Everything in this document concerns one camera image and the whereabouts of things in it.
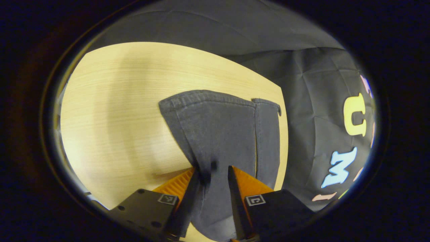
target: light blue letter m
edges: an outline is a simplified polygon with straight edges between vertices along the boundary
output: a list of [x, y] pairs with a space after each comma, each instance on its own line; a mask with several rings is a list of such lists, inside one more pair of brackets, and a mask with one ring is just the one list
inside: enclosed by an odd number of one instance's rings
[[357, 147], [354, 147], [354, 149], [348, 153], [339, 154], [337, 151], [333, 152], [331, 164], [335, 165], [339, 161], [340, 163], [330, 168], [329, 171], [336, 175], [333, 176], [331, 174], [328, 174], [324, 179], [324, 182], [322, 183], [321, 188], [324, 188], [326, 186], [330, 186], [336, 183], [343, 183], [348, 177], [348, 172], [345, 171], [345, 168], [354, 161], [356, 155], [357, 155]]

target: wooden table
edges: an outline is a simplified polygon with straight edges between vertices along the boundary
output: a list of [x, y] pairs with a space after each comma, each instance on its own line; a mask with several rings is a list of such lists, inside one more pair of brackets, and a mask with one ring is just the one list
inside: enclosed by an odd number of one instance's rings
[[[83, 57], [70, 77], [61, 107], [61, 134], [68, 160], [107, 209], [135, 190], [152, 190], [191, 167], [158, 102], [196, 89], [280, 104], [280, 166], [275, 190], [281, 189], [288, 130], [279, 86], [201, 50], [166, 43], [121, 43]], [[192, 230], [190, 226], [187, 241], [205, 238]]]

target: black cloth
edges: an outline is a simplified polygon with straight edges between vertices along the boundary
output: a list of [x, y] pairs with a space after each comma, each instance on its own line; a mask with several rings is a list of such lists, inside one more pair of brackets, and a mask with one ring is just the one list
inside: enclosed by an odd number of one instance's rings
[[[124, 42], [179, 44], [237, 62], [282, 88], [289, 127], [289, 154], [283, 188], [314, 211], [338, 198], [365, 166], [375, 108], [360, 80], [362, 69], [335, 38], [303, 16], [266, 0], [162, 0], [114, 23], [88, 51]], [[350, 136], [343, 124], [343, 103], [363, 95], [365, 137]], [[321, 188], [334, 151], [357, 147], [342, 184]], [[316, 195], [337, 192], [330, 200]]]
[[[276, 83], [282, 88], [288, 118], [289, 150], [283, 188], [313, 211], [325, 207], [353, 185], [370, 153], [375, 122], [373, 99], [360, 78], [361, 69], [345, 50], [312, 48], [225, 56]], [[344, 126], [346, 98], [361, 93], [365, 114], [353, 113], [353, 123], [366, 119], [366, 135], [351, 136]], [[321, 188], [330, 174], [334, 151], [350, 152], [357, 147], [349, 175], [342, 183]], [[333, 199], [312, 201], [318, 195], [337, 192]]]
[[216, 55], [342, 48], [305, 17], [266, 0], [162, 0], [112, 24], [88, 51], [126, 42], [179, 44]]
[[236, 238], [228, 166], [274, 187], [280, 163], [280, 106], [264, 99], [247, 101], [193, 90], [164, 99], [159, 107], [190, 163], [210, 176], [196, 198], [193, 225], [212, 240]]

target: light wood surface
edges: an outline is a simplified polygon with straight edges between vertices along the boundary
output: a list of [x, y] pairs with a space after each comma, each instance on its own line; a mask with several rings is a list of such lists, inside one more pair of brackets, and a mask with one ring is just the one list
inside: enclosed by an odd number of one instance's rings
[[[288, 156], [281, 88], [257, 73], [201, 50], [152, 42], [121, 43], [86, 54], [74, 70], [61, 107], [68, 160], [107, 209], [136, 189], [152, 190], [191, 167], [164, 121], [158, 102], [206, 89], [281, 106], [281, 189]], [[186, 241], [202, 241], [193, 226]]]

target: gray cloth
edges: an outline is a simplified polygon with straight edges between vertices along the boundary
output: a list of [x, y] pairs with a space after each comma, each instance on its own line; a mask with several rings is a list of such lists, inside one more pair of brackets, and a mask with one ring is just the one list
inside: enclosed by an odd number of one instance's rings
[[274, 187], [280, 162], [279, 105], [193, 90], [164, 99], [159, 107], [190, 163], [209, 175], [210, 186], [205, 183], [196, 198], [193, 225], [212, 240], [234, 239], [228, 166]]

